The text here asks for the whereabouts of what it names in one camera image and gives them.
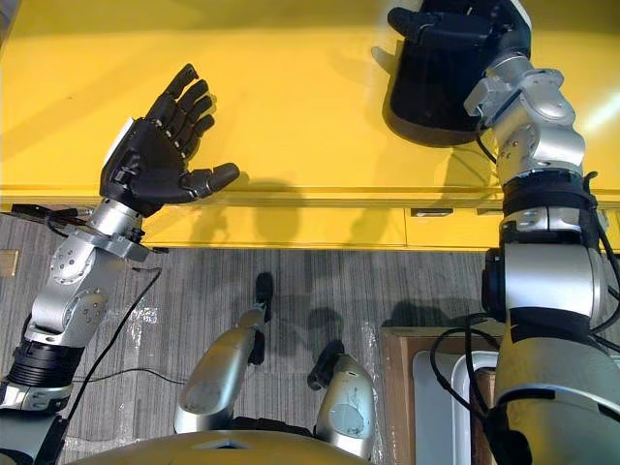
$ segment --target wire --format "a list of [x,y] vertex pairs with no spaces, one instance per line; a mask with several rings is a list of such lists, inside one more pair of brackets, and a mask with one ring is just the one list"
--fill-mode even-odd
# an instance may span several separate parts
[[[475,314],[475,315],[472,315],[471,317],[478,317],[479,315],[480,314]],[[430,366],[440,386],[443,389],[445,389],[454,398],[454,400],[456,400],[459,404],[465,407],[465,409],[467,409],[471,415],[476,417],[479,421],[484,422],[485,416],[481,414],[480,412],[478,412],[477,410],[475,410],[474,407],[469,402],[467,402],[463,397],[461,397],[458,394],[458,392],[456,392],[452,388],[452,386],[450,385],[450,382],[446,379],[444,375],[441,374],[441,372],[439,371],[439,368],[437,367],[437,350],[440,344],[442,343],[442,341],[452,334],[456,334],[458,332],[465,332],[465,331],[466,331],[465,327],[454,327],[440,334],[437,337],[437,339],[435,339],[435,342],[433,342],[433,346],[430,349]],[[474,329],[474,328],[470,328],[470,331],[473,334],[476,334],[484,338],[484,340],[494,349],[499,350],[499,344],[490,334],[487,334],[486,332],[483,332],[483,331],[480,331],[479,329]],[[474,384],[475,382],[476,382],[476,379],[472,379],[470,376],[470,383]]]
[[57,230],[57,229],[56,229],[56,227],[55,227],[55,226],[53,226],[53,225],[51,224],[52,217],[53,217],[53,214],[51,214],[51,213],[48,213],[48,214],[46,215],[46,226],[47,226],[47,228],[48,228],[50,231],[52,231],[54,234],[58,234],[58,235],[60,235],[61,237],[64,237],[64,238],[69,237],[67,234],[65,234],[65,233],[63,233],[63,232],[61,232],[61,231]]
[[26,319],[23,321],[23,325],[21,326],[21,338],[26,335],[26,330],[28,329],[28,324],[32,320],[32,313],[29,313]]
[[76,400],[74,401],[74,405],[71,407],[71,412],[69,412],[69,415],[67,416],[67,423],[71,422],[71,419],[74,417],[74,414],[76,413],[76,410],[78,409],[79,401],[84,395],[84,391],[86,390],[86,387],[88,386],[88,383],[90,382],[90,379],[93,377],[93,374],[95,373],[95,370],[97,370],[97,367],[99,366],[101,361],[104,359],[104,357],[108,354],[109,350],[114,345],[114,342],[116,342],[116,339],[120,335],[120,332],[123,329],[123,326],[127,323],[127,320],[129,320],[129,317],[132,315],[134,310],[136,310],[136,307],[138,306],[138,304],[140,303],[144,295],[148,293],[148,291],[153,287],[155,282],[159,279],[160,275],[162,274],[161,267],[132,268],[132,270],[137,271],[137,272],[153,272],[154,271],[155,276],[153,276],[153,278],[148,282],[146,287],[144,287],[142,292],[139,293],[138,297],[136,297],[136,300],[134,300],[134,303],[132,303],[132,305],[129,307],[129,310],[127,310],[127,313],[125,313],[125,316],[118,324],[118,327],[116,328],[116,331],[112,335],[112,338],[109,340],[108,344],[103,349],[101,354],[97,357],[97,359],[93,363],[93,366],[90,367],[90,370],[88,371],[88,374],[86,374],[86,378],[84,378],[83,384],[81,385],[81,388],[79,389],[79,392],[77,393]]
[[488,158],[494,164],[497,164],[497,158],[495,158],[495,155],[493,155],[491,151],[488,148],[486,148],[486,145],[484,145],[484,142],[482,142],[480,132],[476,133],[476,142],[478,143],[478,147],[480,147],[480,150],[482,150],[482,152],[484,152],[484,155],[486,155],[486,158]]
[[[168,383],[173,383],[174,385],[184,385],[186,383],[185,380],[173,380],[171,378],[168,378],[167,376],[162,375],[161,373],[158,373],[155,370],[152,370],[150,368],[144,368],[142,366],[136,367],[136,368],[127,368],[125,370],[120,370],[120,371],[115,371],[114,373],[110,373],[109,375],[106,376],[102,376],[100,378],[91,378],[88,383],[97,383],[98,381],[103,381],[103,380],[108,380],[110,378],[113,378],[114,376],[118,376],[118,375],[123,375],[125,373],[131,373],[133,371],[143,371],[145,373],[150,373],[153,376],[156,376],[157,378],[160,378],[164,381],[167,381]],[[84,380],[74,380],[74,383],[83,383],[85,381]]]
[[469,376],[470,385],[476,400],[478,400],[478,405],[480,405],[482,412],[487,414],[488,406],[486,405],[486,401],[482,395],[481,387],[476,381],[476,370],[474,370],[474,361],[472,357],[472,327],[470,318],[465,319],[465,365],[467,366],[467,374]]
[[607,341],[604,337],[598,335],[598,334],[593,334],[594,338],[597,340],[597,342],[603,344],[604,346],[610,348],[612,351],[616,351],[618,353],[620,353],[620,346],[618,346],[617,344],[614,344],[611,341]]
[[618,293],[615,289],[613,289],[611,286],[607,286],[607,291],[609,292],[609,294],[615,298],[616,300],[620,300],[620,293]]

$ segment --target robot finger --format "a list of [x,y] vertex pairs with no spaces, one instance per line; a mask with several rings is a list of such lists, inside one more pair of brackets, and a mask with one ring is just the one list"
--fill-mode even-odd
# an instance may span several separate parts
[[187,92],[179,99],[178,105],[187,113],[194,106],[194,102],[208,90],[206,80],[201,79],[187,89]]
[[203,118],[199,119],[196,125],[194,126],[194,134],[199,138],[202,137],[204,132],[211,128],[215,124],[215,119],[210,114],[205,115]]
[[208,95],[202,97],[196,102],[191,111],[187,113],[188,122],[194,124],[196,121],[198,121],[198,118],[201,117],[201,114],[210,109],[212,105],[213,100],[211,99],[211,97],[209,97]]
[[174,99],[178,99],[185,86],[194,79],[198,79],[198,73],[192,64],[188,63],[176,74],[172,82],[168,84],[164,94],[171,95]]
[[199,119],[198,123],[194,126],[191,136],[187,140],[187,143],[181,148],[181,155],[184,159],[190,159],[194,156],[198,150],[198,146],[201,143],[201,137],[204,132],[215,124],[213,116],[208,114],[204,118]]
[[174,112],[174,116],[170,120],[168,125],[164,125],[164,131],[166,131],[166,136],[171,139],[175,139],[177,135],[182,131],[185,126],[187,120],[187,114],[183,111],[179,106],[176,107],[176,111]]
[[201,144],[201,138],[196,136],[194,132],[192,131],[192,135],[190,136],[189,140],[181,148],[181,156],[185,160],[189,160],[196,154],[200,144]]
[[174,146],[179,150],[189,141],[190,137],[194,134],[194,128],[191,124],[185,124],[183,128],[174,136]]
[[146,114],[146,119],[155,121],[158,126],[168,126],[176,110],[176,101],[171,94],[160,95]]

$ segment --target gray carpet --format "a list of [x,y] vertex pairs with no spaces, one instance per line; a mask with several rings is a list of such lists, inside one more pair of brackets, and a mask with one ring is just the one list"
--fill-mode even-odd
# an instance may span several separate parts
[[[47,277],[60,239],[43,226],[0,215],[0,249],[19,249],[17,276],[0,279],[0,359],[12,362],[18,328]],[[235,412],[312,428],[322,400],[306,385],[314,358],[332,337],[371,373],[377,390],[374,461],[387,462],[379,328],[447,325],[478,312],[483,254],[179,249],[151,255],[164,272],[98,370],[135,366],[186,379],[205,349],[252,302],[256,275],[275,278],[264,364],[248,368]],[[77,372],[85,375],[149,275],[127,266],[108,316]],[[172,433],[180,386],[129,373],[89,386],[69,431],[63,460]]]

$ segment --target silver metal arm segment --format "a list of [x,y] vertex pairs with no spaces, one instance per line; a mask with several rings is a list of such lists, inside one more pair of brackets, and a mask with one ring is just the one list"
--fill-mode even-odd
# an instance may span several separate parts
[[620,459],[620,370],[590,335],[607,289],[596,201],[562,81],[508,53],[465,103],[493,130],[504,191],[483,275],[485,309],[507,322],[492,411],[502,433],[490,438],[500,464]]
[[493,128],[503,186],[541,169],[581,175],[585,141],[573,129],[575,114],[560,92],[563,82],[559,71],[535,69],[525,56],[508,53],[487,69],[465,101],[471,116]]

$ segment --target robotic hand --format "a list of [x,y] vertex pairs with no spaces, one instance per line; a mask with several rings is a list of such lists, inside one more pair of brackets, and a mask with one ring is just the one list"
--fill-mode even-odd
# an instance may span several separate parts
[[101,174],[103,198],[148,217],[166,203],[186,203],[224,188],[238,178],[228,163],[214,170],[187,171],[204,132],[215,123],[204,114],[213,105],[204,79],[190,64],[174,77],[144,118],[129,127]]
[[166,203],[192,202],[234,181],[239,170],[187,171],[201,136],[213,125],[204,80],[186,65],[145,118],[124,132],[101,176],[103,197],[88,221],[67,226],[51,260],[14,363],[0,382],[0,457],[18,463],[53,463],[67,421],[67,406],[84,348],[106,314],[106,302],[125,259],[143,262],[143,217]]

